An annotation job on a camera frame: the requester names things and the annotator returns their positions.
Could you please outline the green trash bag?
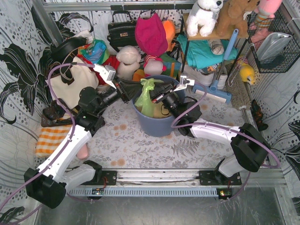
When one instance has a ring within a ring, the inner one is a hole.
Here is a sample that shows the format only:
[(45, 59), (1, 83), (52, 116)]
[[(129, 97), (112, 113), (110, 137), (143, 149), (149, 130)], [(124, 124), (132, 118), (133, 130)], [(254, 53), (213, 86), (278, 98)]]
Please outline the green trash bag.
[(150, 97), (150, 91), (153, 91), (157, 84), (160, 83), (163, 83), (163, 81), (154, 78), (141, 79), (142, 92), (134, 105), (144, 116), (156, 119), (164, 117), (164, 115), (160, 112), (162, 104), (153, 103)]

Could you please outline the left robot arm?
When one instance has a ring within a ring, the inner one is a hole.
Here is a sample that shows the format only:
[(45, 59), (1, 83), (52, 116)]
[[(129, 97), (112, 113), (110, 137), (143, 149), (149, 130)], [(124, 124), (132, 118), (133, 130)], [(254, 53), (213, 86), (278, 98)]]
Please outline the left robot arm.
[(104, 110), (122, 99), (129, 102), (142, 88), (140, 82), (116, 78), (102, 93), (93, 87), (83, 88), (79, 94), (79, 113), (72, 118), (72, 127), (53, 152), (37, 169), (29, 168), (24, 174), (27, 195), (54, 209), (60, 205), (67, 192), (84, 184), (105, 184), (102, 166), (91, 161), (66, 172), (79, 150), (105, 125)]

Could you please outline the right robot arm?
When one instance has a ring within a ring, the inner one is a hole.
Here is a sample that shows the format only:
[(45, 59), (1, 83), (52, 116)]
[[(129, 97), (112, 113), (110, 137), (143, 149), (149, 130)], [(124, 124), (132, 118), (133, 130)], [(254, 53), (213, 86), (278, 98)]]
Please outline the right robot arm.
[(222, 159), (209, 175), (200, 175), (200, 180), (207, 183), (224, 185), (230, 178), (243, 170), (257, 172), (268, 155), (269, 146), (262, 135), (249, 123), (241, 127), (231, 127), (211, 123), (201, 118), (199, 103), (192, 99), (182, 102), (176, 95), (179, 87), (174, 82), (154, 82), (154, 89), (149, 91), (153, 103), (162, 103), (175, 117), (172, 127), (183, 136), (205, 138), (228, 145), (233, 155)]

